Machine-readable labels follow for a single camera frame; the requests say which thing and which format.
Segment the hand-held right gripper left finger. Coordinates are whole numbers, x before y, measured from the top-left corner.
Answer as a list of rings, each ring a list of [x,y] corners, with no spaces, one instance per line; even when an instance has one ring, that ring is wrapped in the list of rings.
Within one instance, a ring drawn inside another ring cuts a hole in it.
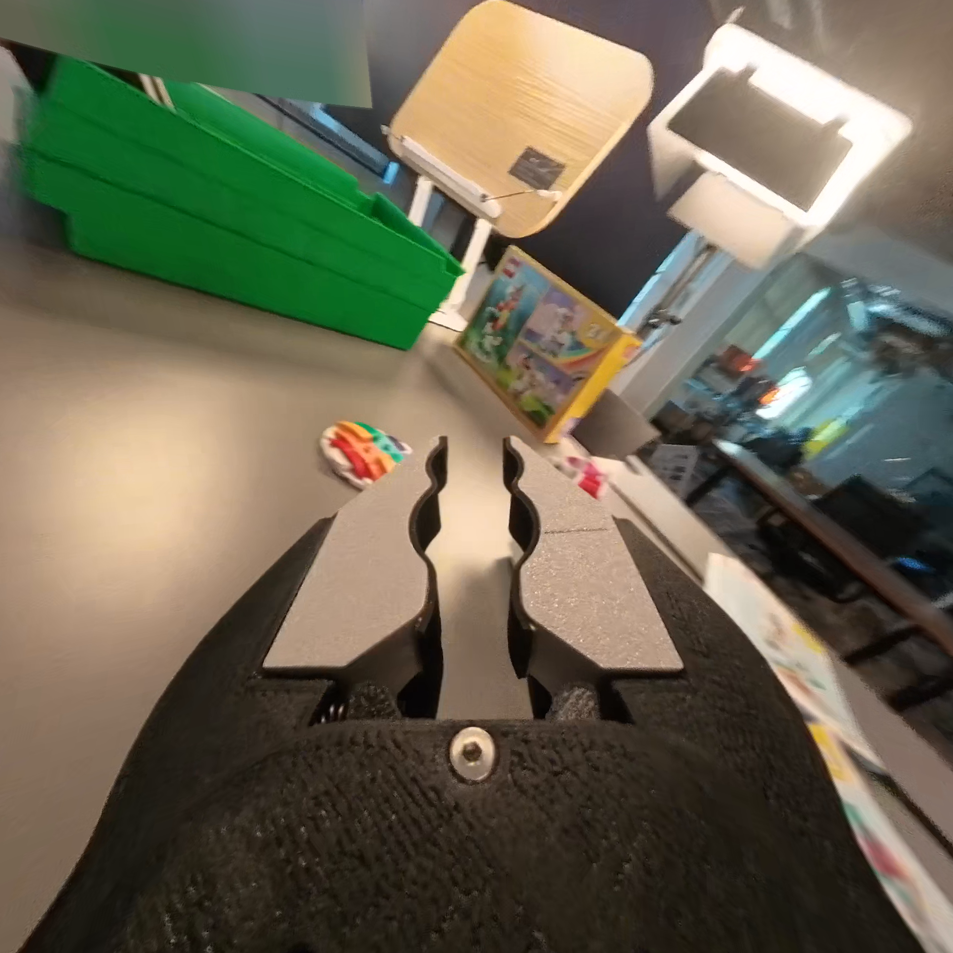
[[[401,693],[426,671],[437,615],[427,548],[441,528],[448,441],[434,438],[334,516],[263,673]]]

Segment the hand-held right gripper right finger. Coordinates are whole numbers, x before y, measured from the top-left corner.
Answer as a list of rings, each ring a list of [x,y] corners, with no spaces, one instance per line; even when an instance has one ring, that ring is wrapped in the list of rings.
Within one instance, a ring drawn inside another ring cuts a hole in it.
[[[564,688],[673,679],[684,663],[605,504],[516,436],[503,440],[508,529],[518,547],[508,648],[520,679]]]

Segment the pink white lego pieces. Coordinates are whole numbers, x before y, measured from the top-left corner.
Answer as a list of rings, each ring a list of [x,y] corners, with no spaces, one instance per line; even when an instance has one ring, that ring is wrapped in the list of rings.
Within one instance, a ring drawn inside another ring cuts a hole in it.
[[[554,468],[596,500],[602,501],[612,486],[613,469],[601,459],[566,455],[554,460]]]

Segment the lego instruction booklet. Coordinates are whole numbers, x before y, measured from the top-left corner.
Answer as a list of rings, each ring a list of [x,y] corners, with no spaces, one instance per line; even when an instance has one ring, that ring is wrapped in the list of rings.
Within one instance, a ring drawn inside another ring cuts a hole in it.
[[[865,777],[885,766],[849,708],[828,651],[741,561],[709,554],[708,595],[756,646],[803,714],[864,856],[905,924],[930,952],[952,950],[951,900],[942,893]]]

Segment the yellow lego box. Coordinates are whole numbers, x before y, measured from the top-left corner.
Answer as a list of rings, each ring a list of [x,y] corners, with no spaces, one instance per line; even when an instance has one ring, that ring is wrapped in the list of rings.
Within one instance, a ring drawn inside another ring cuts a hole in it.
[[[630,329],[515,245],[455,343],[546,444],[572,434],[641,347]]]

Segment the long wooden table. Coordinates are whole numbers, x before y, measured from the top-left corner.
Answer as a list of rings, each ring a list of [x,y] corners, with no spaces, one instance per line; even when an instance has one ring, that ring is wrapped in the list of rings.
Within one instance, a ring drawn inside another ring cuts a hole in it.
[[[705,497],[724,480],[728,472],[733,471],[773,510],[796,524],[822,549],[838,559],[855,578],[864,582],[915,633],[928,637],[951,658],[952,623],[943,610],[889,568],[848,530],[823,515],[787,480],[744,447],[718,438],[711,440],[709,447],[720,461],[719,469],[689,495],[686,500],[688,504],[692,505]]]

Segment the green plastic bin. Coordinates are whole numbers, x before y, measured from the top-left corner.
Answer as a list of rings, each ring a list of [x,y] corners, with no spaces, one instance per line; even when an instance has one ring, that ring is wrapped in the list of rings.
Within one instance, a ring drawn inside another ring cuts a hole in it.
[[[330,196],[192,123],[186,129],[186,144],[199,146],[197,158],[40,103],[22,118],[20,142],[46,159],[428,311],[453,288],[458,262],[384,197]]]
[[[161,105],[99,66],[63,56],[21,114],[21,144],[110,179],[122,170],[144,175],[168,160],[206,185],[303,221],[351,214],[384,221],[396,209],[387,197],[364,193],[354,177],[256,116],[215,93],[206,98],[218,109],[241,114],[245,127],[239,137]]]
[[[443,297],[432,282],[410,282],[406,269],[315,264],[32,149],[20,149],[19,181],[62,213],[78,256],[399,351],[411,349]]]

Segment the wooden top tilting stand table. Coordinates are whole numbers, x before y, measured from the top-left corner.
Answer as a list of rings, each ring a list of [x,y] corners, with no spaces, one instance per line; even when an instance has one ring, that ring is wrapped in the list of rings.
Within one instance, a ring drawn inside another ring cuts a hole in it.
[[[382,128],[416,175],[411,223],[422,225],[434,192],[475,219],[432,323],[464,329],[490,236],[552,224],[649,105],[654,81],[646,55],[511,2],[461,18]]]

